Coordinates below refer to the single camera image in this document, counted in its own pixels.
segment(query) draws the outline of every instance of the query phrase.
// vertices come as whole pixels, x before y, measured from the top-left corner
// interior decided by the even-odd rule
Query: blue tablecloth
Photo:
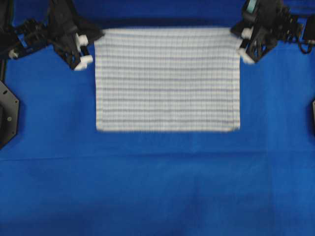
[[[43,20],[48,7],[15,2],[15,24]],[[231,27],[243,0],[75,4],[104,28]],[[21,109],[19,134],[0,151],[0,235],[315,235],[314,61],[280,43],[259,64],[241,63],[232,133],[98,133],[93,65],[73,72],[52,47],[10,61]]]

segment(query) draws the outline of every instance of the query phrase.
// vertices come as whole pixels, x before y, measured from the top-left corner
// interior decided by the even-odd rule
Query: robotic arm
[[[47,25],[28,19],[0,29],[0,59],[19,59],[52,44],[72,70],[82,70],[93,61],[87,46],[102,36],[96,25],[78,15],[72,0],[50,0]]]
[[[231,32],[243,38],[239,52],[244,62],[258,62],[278,41],[297,44],[304,54],[315,46],[315,15],[291,14],[282,0],[247,0],[242,16]],[[307,19],[305,27],[302,18]]]

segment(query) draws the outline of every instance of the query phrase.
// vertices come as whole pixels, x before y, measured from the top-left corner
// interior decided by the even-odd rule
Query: towel
[[[241,40],[228,28],[104,33],[95,43],[99,131],[240,128]]]

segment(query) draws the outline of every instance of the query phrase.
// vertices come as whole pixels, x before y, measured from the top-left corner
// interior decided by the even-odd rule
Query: blue background
[[[231,27],[243,3],[75,1],[104,28]],[[16,0],[14,22],[43,20],[47,7]],[[94,65],[73,72],[52,47],[10,61],[21,109],[19,133],[0,151],[0,235],[314,236],[314,61],[280,43],[257,65],[241,63],[232,133],[98,133]]]

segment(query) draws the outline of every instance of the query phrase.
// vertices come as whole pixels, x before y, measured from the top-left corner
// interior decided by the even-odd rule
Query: white towel
[[[240,128],[241,40],[228,28],[104,33],[95,43],[98,130]]]

